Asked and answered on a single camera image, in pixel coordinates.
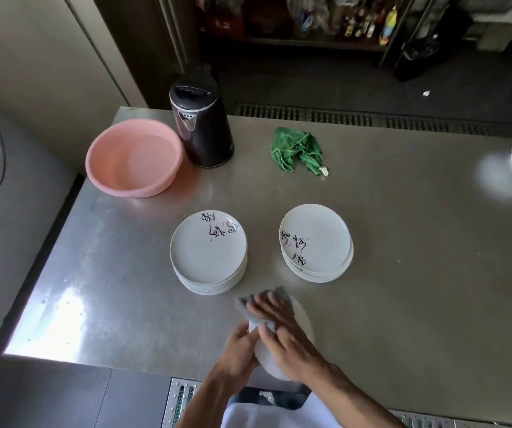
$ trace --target dark pants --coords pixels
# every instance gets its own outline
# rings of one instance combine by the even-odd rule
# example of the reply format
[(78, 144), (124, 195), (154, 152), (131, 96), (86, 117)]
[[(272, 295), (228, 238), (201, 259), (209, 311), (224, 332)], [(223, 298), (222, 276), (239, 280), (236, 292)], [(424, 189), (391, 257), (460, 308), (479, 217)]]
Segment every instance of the dark pants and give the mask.
[[(261, 389), (246, 387), (240, 390), (236, 395), (233, 395), (228, 401), (227, 406), (237, 402), (271, 406), (272, 404), (265, 397), (260, 395), (260, 390)], [(271, 390), (270, 392), (274, 397), (274, 405), (288, 410), (297, 410), (301, 408), (309, 396), (309, 393), (311, 393), (310, 389), (306, 386), (302, 386), (302, 390), (300, 392), (280, 392), (277, 390)]]

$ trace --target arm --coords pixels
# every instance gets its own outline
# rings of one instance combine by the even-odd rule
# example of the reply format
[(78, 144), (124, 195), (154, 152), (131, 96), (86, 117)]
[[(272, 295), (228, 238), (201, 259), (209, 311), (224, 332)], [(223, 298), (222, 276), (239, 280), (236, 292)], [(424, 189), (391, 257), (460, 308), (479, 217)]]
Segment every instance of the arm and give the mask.
[(404, 428), (388, 410), (329, 364), (296, 323), (288, 306), (274, 292), (257, 295), (247, 309), (278, 325), (276, 333), (260, 325), (261, 340), (290, 379), (305, 383), (325, 403), (344, 428)]
[(177, 428), (220, 427), (228, 400), (245, 386), (258, 366), (253, 350), (259, 338), (258, 329), (248, 333), (248, 321), (232, 332), (222, 355), (186, 406)]

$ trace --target kettle lid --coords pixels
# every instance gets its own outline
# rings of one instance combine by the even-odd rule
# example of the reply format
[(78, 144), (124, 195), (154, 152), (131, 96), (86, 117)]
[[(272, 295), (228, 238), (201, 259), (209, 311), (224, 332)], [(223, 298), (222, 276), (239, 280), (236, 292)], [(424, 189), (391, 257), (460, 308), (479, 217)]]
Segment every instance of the kettle lid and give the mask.
[(168, 94), (174, 107), (189, 112), (208, 108), (217, 100), (218, 95), (218, 84), (205, 68), (181, 76)]

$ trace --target person's left hand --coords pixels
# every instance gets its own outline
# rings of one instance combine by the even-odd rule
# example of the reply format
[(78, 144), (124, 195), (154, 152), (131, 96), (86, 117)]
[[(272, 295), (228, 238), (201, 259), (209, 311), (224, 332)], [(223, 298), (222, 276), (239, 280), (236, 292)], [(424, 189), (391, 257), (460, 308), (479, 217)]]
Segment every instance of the person's left hand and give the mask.
[(254, 356), (254, 345), (260, 339), (258, 328), (248, 333), (248, 320), (234, 330), (213, 370), (226, 381), (231, 394), (238, 393), (248, 382), (250, 374), (259, 365)]

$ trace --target stainless steel table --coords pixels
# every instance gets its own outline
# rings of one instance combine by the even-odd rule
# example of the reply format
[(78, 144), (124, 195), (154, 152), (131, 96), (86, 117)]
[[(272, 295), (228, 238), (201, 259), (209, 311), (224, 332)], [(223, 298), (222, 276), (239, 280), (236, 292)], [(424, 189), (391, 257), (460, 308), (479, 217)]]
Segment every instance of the stainless steel table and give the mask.
[[(114, 122), (167, 111), (122, 108)], [(185, 162), (174, 185), (122, 199), (85, 182), (7, 353), (201, 379), (240, 321), (235, 296), (283, 284), (318, 348), (391, 408), (512, 422), (511, 141), (501, 138), (230, 117), (236, 154)], [(270, 156), (274, 129), (311, 131), (330, 175)], [(284, 263), (291, 208), (337, 211), (355, 244), (328, 284)], [(199, 210), (243, 225), (248, 268), (228, 293), (200, 296), (175, 276), (168, 245)], [(272, 385), (259, 372), (253, 383)]]

